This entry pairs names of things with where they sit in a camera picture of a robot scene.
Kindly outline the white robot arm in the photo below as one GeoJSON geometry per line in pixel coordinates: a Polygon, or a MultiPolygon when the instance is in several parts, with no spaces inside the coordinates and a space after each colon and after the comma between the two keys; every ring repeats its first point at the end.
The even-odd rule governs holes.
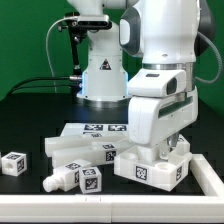
{"type": "Polygon", "coordinates": [[[90,40],[79,98],[128,96],[128,137],[150,148],[196,120],[192,70],[206,0],[67,1],[90,40]]]}

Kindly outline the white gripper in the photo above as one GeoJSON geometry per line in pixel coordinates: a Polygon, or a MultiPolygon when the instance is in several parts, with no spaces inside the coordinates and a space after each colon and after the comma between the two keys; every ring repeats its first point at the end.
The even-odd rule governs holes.
{"type": "Polygon", "coordinates": [[[128,133],[132,142],[155,146],[168,137],[175,147],[179,132],[193,123],[198,115],[198,92],[194,89],[183,101],[167,98],[133,97],[128,108],[128,133]]]}

